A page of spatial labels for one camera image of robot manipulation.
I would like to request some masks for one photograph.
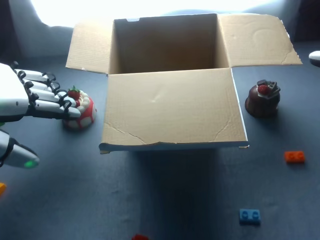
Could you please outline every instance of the white backdrop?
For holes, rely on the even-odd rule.
[[[10,0],[24,57],[68,54],[72,27],[81,18],[138,18],[196,13],[255,13],[279,17],[292,35],[301,0]]]

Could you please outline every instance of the cardboard box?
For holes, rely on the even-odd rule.
[[[108,74],[108,153],[247,146],[232,67],[292,64],[277,17],[199,14],[79,23],[66,67]]]

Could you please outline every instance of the strawberry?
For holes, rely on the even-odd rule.
[[[268,95],[271,89],[267,85],[258,86],[258,92],[262,95]]]
[[[68,89],[68,96],[74,100],[78,100],[80,98],[80,90],[73,85],[73,88]]]

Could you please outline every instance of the brown cake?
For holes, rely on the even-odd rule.
[[[254,85],[245,100],[245,109],[256,118],[268,118],[278,111],[280,87],[276,81],[261,80]]]

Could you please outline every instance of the gray table surface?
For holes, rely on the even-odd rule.
[[[25,117],[6,123],[41,162],[0,169],[0,240],[301,240],[320,237],[320,68],[309,63],[319,42],[295,45],[302,66],[233,69],[249,149],[112,152],[100,155],[108,81],[65,68],[66,57],[26,59],[20,66],[53,72],[97,107],[81,133],[61,121]],[[279,113],[255,119],[244,108],[258,80],[281,87]],[[284,151],[302,150],[306,164],[286,165]],[[256,208],[261,226],[240,226],[239,209]]]

